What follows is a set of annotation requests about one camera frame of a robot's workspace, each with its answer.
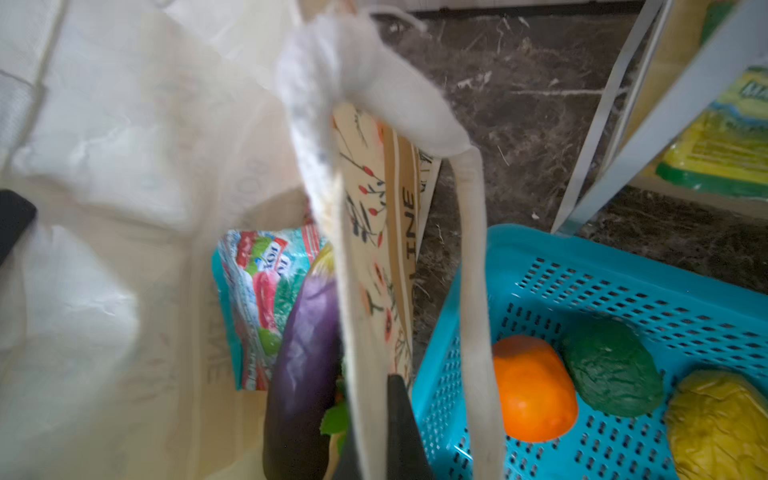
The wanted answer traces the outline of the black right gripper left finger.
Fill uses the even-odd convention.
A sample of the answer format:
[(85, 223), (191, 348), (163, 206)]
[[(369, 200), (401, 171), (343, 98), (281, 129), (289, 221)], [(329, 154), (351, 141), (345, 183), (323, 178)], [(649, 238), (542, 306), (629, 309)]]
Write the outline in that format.
[(360, 480), (358, 455), (354, 446), (344, 447), (332, 479)]

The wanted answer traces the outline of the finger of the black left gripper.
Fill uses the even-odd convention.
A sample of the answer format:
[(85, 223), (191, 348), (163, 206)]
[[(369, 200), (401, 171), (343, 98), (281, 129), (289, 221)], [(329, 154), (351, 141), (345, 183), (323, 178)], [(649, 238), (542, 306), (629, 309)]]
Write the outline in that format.
[(18, 193), (0, 191), (0, 264), (3, 264), (27, 228), (37, 217), (37, 208)]

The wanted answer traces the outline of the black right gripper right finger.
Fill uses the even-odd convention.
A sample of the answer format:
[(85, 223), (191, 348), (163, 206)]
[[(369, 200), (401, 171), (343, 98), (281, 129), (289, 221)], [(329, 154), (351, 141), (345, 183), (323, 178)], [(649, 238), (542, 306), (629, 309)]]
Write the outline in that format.
[(387, 395), (387, 478), (389, 480), (434, 479), (414, 418), (408, 390), (400, 375), (388, 376)]

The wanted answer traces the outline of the purple toy eggplant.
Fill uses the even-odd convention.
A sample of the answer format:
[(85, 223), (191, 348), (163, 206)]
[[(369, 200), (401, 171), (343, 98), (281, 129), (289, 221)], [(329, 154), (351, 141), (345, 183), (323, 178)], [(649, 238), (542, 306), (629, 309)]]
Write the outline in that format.
[(336, 280), (309, 275), (289, 315), (268, 389), (262, 461), (268, 479), (322, 479), (341, 338)]

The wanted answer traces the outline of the cream canvas grocery bag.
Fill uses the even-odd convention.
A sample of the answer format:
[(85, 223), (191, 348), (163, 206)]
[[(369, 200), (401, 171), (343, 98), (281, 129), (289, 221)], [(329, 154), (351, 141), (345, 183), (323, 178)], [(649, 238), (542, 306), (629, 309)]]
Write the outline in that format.
[(412, 367), (408, 184), (450, 162), (475, 475), (502, 475), (482, 157), (351, 1), (5, 1), (1, 185), (35, 220), (1, 264), (5, 479), (260, 479), (265, 392), (237, 389), (212, 263), (231, 230), (314, 220), (341, 251), (351, 445), (392, 455)]

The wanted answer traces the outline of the teal mint candy bag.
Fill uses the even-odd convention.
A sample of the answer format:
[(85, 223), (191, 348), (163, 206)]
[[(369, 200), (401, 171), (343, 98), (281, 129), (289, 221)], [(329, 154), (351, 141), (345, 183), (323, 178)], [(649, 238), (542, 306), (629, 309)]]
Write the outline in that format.
[(230, 230), (217, 243), (218, 289), (235, 388), (268, 388), (304, 278), (326, 243), (313, 223), (279, 231)]

